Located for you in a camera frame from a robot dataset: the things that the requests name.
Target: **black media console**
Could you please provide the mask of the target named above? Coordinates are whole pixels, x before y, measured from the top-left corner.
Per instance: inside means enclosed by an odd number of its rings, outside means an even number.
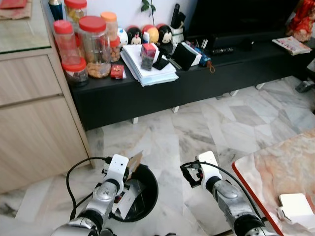
[[[177,71],[176,81],[143,88],[125,66],[124,80],[91,78],[71,92],[81,122],[90,130],[290,75],[305,80],[306,66],[314,58],[313,51],[291,56],[272,42],[262,42],[249,52],[235,48],[233,54],[212,57],[214,74],[194,66]]]

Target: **black trash bin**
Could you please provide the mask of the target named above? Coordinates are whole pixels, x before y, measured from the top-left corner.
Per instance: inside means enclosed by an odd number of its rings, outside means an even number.
[[[153,210],[158,200],[158,182],[148,166],[140,164],[136,172],[132,174],[131,178],[139,180],[146,186],[146,188],[142,191],[142,195],[140,194],[135,199],[135,202],[142,201],[143,199],[144,209],[140,214],[137,214],[134,217],[128,213],[125,220],[110,213],[111,218],[121,222],[135,222],[143,219]]]

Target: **red table edge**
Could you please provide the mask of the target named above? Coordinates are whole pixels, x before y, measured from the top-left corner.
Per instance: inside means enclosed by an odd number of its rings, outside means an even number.
[[[255,200],[255,202],[257,203],[257,205],[259,206],[259,208],[261,209],[261,211],[265,214],[266,218],[268,219],[268,221],[270,222],[270,224],[272,225],[272,227],[274,228],[274,230],[280,234],[281,236],[284,236],[283,233],[281,232],[280,228],[277,226],[277,224],[273,221],[272,217],[269,215],[268,211],[264,208],[263,204],[260,202],[260,200],[258,199],[258,197],[256,196],[256,194],[253,192],[253,190],[251,189],[251,187],[246,183],[245,179],[242,177],[241,173],[238,171],[238,169],[235,166],[235,162],[232,163],[232,169],[234,170],[235,174],[237,175],[237,177],[241,180],[241,182],[243,183],[243,185],[246,187],[247,191],[250,193],[250,195],[252,196],[252,198]]]

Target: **television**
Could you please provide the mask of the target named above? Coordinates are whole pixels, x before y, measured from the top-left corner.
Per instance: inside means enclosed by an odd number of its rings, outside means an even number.
[[[299,0],[199,0],[188,36],[211,38],[213,47],[232,46],[244,38],[260,41],[281,37],[284,36],[285,23],[298,2]]]

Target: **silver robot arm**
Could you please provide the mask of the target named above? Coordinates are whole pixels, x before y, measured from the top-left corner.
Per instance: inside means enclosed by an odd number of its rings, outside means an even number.
[[[115,197],[124,189],[124,174],[129,159],[115,154],[101,186],[78,217],[60,226],[52,236],[98,236],[108,220]]]
[[[247,201],[245,201],[242,192],[238,188],[222,180],[222,176],[217,168],[207,164],[199,164],[199,162],[207,162],[218,166],[211,151],[198,155],[196,160],[198,162],[187,163],[181,166],[184,177],[192,187],[201,185],[203,189],[212,193],[235,235],[279,236],[265,227],[261,219],[252,211]],[[198,170],[198,181],[192,178],[188,169]]]

